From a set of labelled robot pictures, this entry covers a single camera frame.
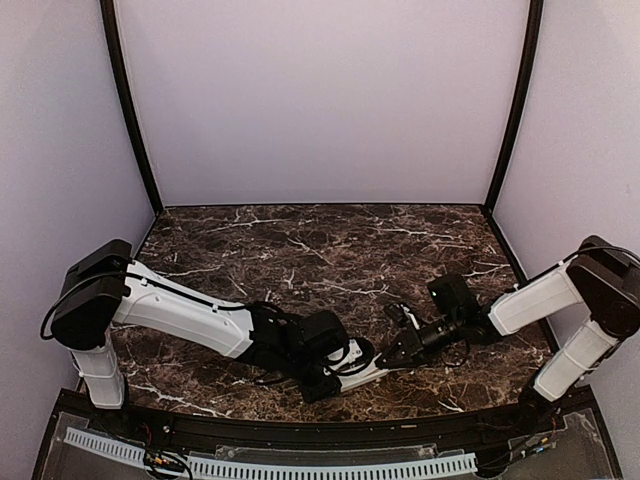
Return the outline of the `white remote control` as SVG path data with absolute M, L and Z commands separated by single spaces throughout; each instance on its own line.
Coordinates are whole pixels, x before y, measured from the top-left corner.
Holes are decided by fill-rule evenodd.
M 375 382 L 378 379 L 386 376 L 388 373 L 388 369 L 380 369 L 377 368 L 374 364 L 371 364 L 366 369 L 354 375 L 339 376 L 339 380 L 341 383 L 340 392 L 345 393 L 357 387 Z

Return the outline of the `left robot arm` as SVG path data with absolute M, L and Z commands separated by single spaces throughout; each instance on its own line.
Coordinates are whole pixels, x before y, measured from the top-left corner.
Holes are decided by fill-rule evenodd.
M 125 401 L 112 323 L 154 329 L 281 373 L 298 382 L 308 402 L 341 390 L 333 369 L 358 351 L 330 311 L 303 317 L 269 302 L 216 299 L 160 276 L 132 259 L 128 242 L 112 240 L 69 268 L 39 335 L 68 349 L 92 404 L 120 436 L 134 435 L 141 415 Z

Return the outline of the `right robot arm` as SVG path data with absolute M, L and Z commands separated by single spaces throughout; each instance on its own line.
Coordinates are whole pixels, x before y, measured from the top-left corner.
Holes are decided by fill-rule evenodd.
M 421 325 L 408 305 L 387 306 L 386 313 L 405 329 L 376 359 L 377 368 L 423 365 L 457 342 L 490 345 L 570 306 L 588 309 L 578 330 L 533 379 L 533 395 L 511 410 L 510 424 L 521 434 L 534 432 L 549 416 L 548 403 L 639 330 L 639 257 L 598 236 L 490 304 L 481 305 L 460 274 L 438 277 L 427 289 L 440 320 Z

